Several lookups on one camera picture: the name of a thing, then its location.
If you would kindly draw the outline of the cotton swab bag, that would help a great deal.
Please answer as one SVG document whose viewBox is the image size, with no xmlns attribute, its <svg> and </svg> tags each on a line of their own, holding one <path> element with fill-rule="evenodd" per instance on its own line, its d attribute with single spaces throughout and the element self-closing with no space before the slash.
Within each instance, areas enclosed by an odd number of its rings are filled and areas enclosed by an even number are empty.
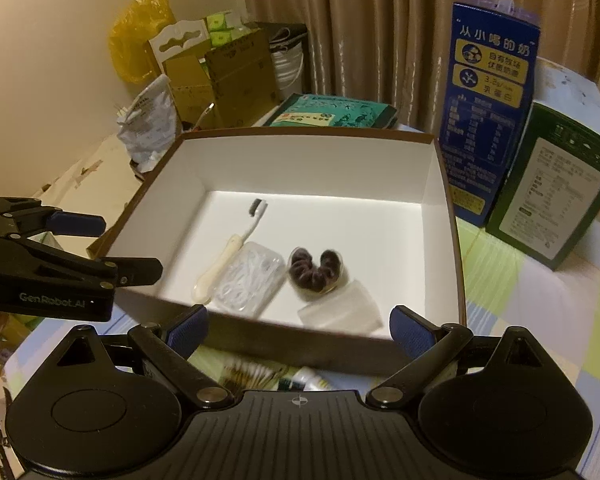
<svg viewBox="0 0 600 480">
<path fill-rule="evenodd" d="M 223 365 L 219 384 L 235 396 L 246 390 L 276 389 L 287 370 L 288 367 L 280 364 L 230 358 Z"/>
</svg>

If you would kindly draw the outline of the white toothbrush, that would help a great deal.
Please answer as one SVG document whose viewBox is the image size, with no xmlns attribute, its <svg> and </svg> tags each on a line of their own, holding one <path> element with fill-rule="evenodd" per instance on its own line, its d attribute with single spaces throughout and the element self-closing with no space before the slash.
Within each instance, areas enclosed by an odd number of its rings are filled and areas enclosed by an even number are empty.
<svg viewBox="0 0 600 480">
<path fill-rule="evenodd" d="M 216 258 L 214 263 L 212 263 L 212 265 L 198 278 L 193 288 L 194 304 L 208 304 L 212 295 L 212 285 L 226 267 L 227 263 L 232 260 L 234 255 L 238 253 L 238 250 L 244 246 L 245 241 L 248 240 L 253 231 L 257 229 L 266 208 L 268 208 L 268 203 L 265 200 L 262 200 L 262 198 L 256 198 L 252 202 L 249 208 L 249 215 L 251 217 L 250 225 L 242 234 L 234 234 L 228 239 L 224 249 L 218 255 L 218 258 Z"/>
</svg>

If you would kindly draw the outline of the clear plastic packet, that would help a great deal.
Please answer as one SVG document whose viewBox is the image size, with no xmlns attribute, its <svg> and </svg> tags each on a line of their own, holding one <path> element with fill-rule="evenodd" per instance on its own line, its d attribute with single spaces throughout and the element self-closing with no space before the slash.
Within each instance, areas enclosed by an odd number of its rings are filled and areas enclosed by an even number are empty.
<svg viewBox="0 0 600 480">
<path fill-rule="evenodd" d="M 367 336 L 384 326 L 375 300 L 359 281 L 310 302 L 298 311 L 311 330 Z"/>
</svg>

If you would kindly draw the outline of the white printed plastic bag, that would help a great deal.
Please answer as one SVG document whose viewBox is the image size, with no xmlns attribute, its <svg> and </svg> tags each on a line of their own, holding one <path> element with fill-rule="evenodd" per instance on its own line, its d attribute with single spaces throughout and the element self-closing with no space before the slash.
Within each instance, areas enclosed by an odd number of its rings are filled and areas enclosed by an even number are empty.
<svg viewBox="0 0 600 480">
<path fill-rule="evenodd" d="M 151 81 L 117 120 L 117 137 L 139 174 L 154 170 L 182 131 L 170 82 L 165 74 Z"/>
</svg>

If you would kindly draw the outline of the checkered tablecloth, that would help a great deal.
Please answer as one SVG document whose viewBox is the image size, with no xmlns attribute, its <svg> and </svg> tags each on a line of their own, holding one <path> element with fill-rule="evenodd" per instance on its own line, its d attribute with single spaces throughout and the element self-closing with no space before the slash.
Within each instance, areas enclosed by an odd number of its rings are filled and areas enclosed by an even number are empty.
<svg viewBox="0 0 600 480">
<path fill-rule="evenodd" d="M 588 404 L 592 438 L 578 471 L 600 479 L 600 222 L 594 221 L 557 271 L 551 271 L 490 234 L 457 220 L 464 266 L 466 312 L 476 335 L 500 336 L 508 326 L 524 326 L 559 365 Z M 15 396 L 76 323 L 42 321 L 8 359 L 3 377 Z M 279 364 L 201 348 L 193 363 L 220 379 L 230 358 Z M 283 385 L 297 371 L 288 366 Z"/>
</svg>

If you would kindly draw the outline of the dark brown hair scrunchie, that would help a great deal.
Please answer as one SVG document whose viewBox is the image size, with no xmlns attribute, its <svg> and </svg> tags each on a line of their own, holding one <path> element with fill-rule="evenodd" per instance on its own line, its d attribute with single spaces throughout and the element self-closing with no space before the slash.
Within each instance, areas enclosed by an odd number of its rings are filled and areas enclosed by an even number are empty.
<svg viewBox="0 0 600 480">
<path fill-rule="evenodd" d="M 315 262 L 306 248 L 297 247 L 289 256 L 287 274 L 299 294 L 318 297 L 332 292 L 346 280 L 346 267 L 336 250 L 324 250 Z"/>
</svg>

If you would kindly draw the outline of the brown cardboard storage box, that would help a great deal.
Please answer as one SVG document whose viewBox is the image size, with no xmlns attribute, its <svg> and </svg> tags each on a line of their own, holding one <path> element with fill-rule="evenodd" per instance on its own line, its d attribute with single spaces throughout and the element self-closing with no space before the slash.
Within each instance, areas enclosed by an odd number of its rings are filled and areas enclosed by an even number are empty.
<svg viewBox="0 0 600 480">
<path fill-rule="evenodd" d="M 117 292 L 138 322 L 161 323 L 193 301 L 196 281 L 244 234 L 288 258 L 340 255 L 376 304 L 367 336 L 307 330 L 303 298 L 283 284 L 258 318 L 210 304 L 208 345 L 275 361 L 387 375 L 403 365 L 390 311 L 436 324 L 466 320 L 462 258 L 442 156 L 425 133 L 352 128 L 245 128 L 187 133 L 92 248 L 97 257 L 154 257 L 151 286 Z"/>
</svg>

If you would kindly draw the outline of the yellow plastic bag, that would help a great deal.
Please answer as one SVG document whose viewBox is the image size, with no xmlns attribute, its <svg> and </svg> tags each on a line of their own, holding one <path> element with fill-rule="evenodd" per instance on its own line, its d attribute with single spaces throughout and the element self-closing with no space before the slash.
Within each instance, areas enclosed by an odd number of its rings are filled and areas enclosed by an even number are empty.
<svg viewBox="0 0 600 480">
<path fill-rule="evenodd" d="M 127 84 L 155 78 L 148 41 L 176 22 L 170 0 L 133 0 L 112 25 L 108 48 L 114 70 Z"/>
</svg>

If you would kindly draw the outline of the brown cardboard boxes stack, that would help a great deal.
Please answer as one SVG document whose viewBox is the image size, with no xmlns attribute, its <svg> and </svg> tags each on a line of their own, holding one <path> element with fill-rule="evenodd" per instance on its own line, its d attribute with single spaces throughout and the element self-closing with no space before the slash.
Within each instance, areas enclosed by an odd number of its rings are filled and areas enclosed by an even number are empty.
<svg viewBox="0 0 600 480">
<path fill-rule="evenodd" d="M 268 36 L 260 28 L 211 44 L 204 21 L 179 21 L 148 40 L 155 66 L 170 79 L 178 116 L 212 128 L 248 127 L 280 102 Z"/>
</svg>

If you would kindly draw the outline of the green white carton box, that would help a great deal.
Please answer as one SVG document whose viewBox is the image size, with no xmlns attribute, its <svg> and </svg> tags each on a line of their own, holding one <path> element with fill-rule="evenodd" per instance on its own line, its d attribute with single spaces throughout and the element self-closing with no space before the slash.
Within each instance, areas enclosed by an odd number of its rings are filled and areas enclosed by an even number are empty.
<svg viewBox="0 0 600 480">
<path fill-rule="evenodd" d="M 536 61 L 533 100 L 486 232 L 555 270 L 600 211 L 600 90 Z"/>
</svg>

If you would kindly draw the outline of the green book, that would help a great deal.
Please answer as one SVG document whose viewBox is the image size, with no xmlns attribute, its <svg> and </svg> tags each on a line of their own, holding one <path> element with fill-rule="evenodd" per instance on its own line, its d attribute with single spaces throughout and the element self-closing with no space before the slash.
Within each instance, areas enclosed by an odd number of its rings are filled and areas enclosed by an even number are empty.
<svg viewBox="0 0 600 480">
<path fill-rule="evenodd" d="M 391 128 L 398 111 L 375 101 L 294 93 L 269 117 L 267 127 Z"/>
</svg>

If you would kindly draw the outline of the green tissue packs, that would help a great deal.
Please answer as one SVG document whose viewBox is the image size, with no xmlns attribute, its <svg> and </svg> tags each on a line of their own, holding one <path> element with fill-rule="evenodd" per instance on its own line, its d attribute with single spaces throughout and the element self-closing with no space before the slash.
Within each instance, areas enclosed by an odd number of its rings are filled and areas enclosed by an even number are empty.
<svg viewBox="0 0 600 480">
<path fill-rule="evenodd" d="M 251 28 L 242 22 L 242 17 L 234 10 L 213 13 L 204 20 L 214 48 L 230 44 L 251 32 Z"/>
</svg>

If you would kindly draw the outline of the white paper bag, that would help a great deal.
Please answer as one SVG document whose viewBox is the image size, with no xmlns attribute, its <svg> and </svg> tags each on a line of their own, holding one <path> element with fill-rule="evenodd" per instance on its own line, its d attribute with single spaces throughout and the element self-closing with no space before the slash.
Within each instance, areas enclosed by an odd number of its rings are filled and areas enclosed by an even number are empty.
<svg viewBox="0 0 600 480">
<path fill-rule="evenodd" d="M 283 100 L 311 90 L 309 31 L 302 23 L 257 22 L 268 37 L 275 79 Z"/>
</svg>

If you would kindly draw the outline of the blue milk carton box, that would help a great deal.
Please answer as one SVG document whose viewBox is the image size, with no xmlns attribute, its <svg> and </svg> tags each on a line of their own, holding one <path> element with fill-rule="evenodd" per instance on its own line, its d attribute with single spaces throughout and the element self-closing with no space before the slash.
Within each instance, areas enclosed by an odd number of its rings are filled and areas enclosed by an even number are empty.
<svg viewBox="0 0 600 480">
<path fill-rule="evenodd" d="M 538 19 L 514 0 L 452 7 L 439 143 L 457 217 L 484 226 L 532 101 Z"/>
</svg>

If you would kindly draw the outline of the beige curtain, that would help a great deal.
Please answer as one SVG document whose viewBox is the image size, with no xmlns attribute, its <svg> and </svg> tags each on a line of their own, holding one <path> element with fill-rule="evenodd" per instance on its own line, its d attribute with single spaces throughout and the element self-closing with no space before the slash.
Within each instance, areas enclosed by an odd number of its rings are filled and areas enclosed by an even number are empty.
<svg viewBox="0 0 600 480">
<path fill-rule="evenodd" d="M 389 103 L 401 122 L 435 133 L 449 63 L 452 5 L 474 0 L 246 0 L 258 22 L 309 31 L 315 93 Z M 600 0 L 513 0 L 539 23 L 539 55 L 600 76 Z"/>
</svg>

